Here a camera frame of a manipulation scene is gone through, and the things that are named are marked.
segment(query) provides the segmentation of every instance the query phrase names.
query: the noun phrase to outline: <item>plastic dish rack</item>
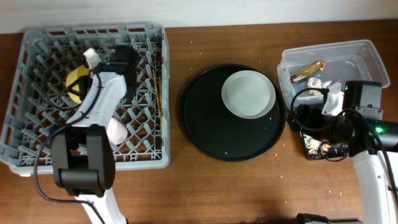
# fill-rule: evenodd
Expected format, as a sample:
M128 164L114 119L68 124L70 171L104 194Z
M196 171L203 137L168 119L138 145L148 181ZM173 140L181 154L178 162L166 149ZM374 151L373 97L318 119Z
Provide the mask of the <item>plastic dish rack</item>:
M22 40L17 70L0 138L0 161L21 176L33 172L37 149L53 124L65 124L75 111L52 108L42 97L40 82L55 63L46 94L59 106L74 103L65 92L66 75L79 66L73 58L94 48L102 61L111 59L115 45L130 45L140 54L139 80L132 101L122 99L113 117L129 131L120 145L111 143L116 170L164 168L170 162L169 43L161 25L67 27L30 30ZM161 82L162 117L156 103L154 74ZM84 155L84 148L77 153ZM39 155L39 174L51 174L51 152Z

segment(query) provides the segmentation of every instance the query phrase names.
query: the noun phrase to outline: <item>white plastic cup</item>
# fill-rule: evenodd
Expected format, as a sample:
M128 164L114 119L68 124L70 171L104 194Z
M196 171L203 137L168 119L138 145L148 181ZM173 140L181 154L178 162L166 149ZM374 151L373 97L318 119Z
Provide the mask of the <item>white plastic cup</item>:
M118 145L127 138L127 128L124 124L122 124L122 122L111 118L108 124L108 128L106 129L106 134L108 135L108 139L110 142Z

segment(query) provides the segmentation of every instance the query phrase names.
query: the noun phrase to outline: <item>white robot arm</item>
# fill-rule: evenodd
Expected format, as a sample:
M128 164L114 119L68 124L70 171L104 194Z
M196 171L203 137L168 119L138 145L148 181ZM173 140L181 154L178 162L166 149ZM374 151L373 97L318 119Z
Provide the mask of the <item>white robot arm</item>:
M115 133L110 133L114 128L108 127L110 121L118 122L112 115L120 100L134 97L139 55L134 49L120 45L112 62L100 62L93 49L87 50L85 56L90 68L90 90L65 126L50 129L49 138L55 183L77 201L48 198L34 173L36 187L51 202L82 203L93 223L125 224L127 220L119 211L112 191L116 169L109 140L123 140L126 132L116 133L115 138ZM72 155L71 150L78 147L85 147L87 155Z
M398 153L387 152L392 172L398 174ZM353 157L354 168L361 187L364 223L396 224L397 204L387 173L383 153L376 155L363 151Z

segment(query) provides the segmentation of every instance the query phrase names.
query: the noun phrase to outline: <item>green light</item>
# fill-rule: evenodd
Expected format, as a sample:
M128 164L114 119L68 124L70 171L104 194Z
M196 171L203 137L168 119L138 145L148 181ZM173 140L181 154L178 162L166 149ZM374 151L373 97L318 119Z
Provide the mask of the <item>green light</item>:
M382 133L382 132L383 132L383 129L382 129L382 128L379 128L379 127L377 127L377 128L376 128L376 132L377 132L377 133Z

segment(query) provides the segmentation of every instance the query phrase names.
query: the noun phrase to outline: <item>wooden table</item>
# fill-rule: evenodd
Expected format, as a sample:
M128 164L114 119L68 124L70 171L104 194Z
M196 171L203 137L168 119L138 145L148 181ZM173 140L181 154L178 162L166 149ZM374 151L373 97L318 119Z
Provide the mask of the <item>wooden table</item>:
M217 161L184 136L177 105L187 83L212 65L249 65L278 83L276 68L285 49L369 39L391 80L382 92L384 119L398 121L398 20L181 28L167 29L167 36L172 160L161 170L117 172L114 193L130 223L251 223L256 219L275 223L300 212L334 220L362 218L352 159L307 160L299 135L286 125L279 142L263 156L247 162ZM1 122L21 39L22 34L0 35ZM90 222L80 205L46 202L31 177L19 177L4 164L0 179L0 223ZM41 175L40 184L48 195L67 198L51 175Z

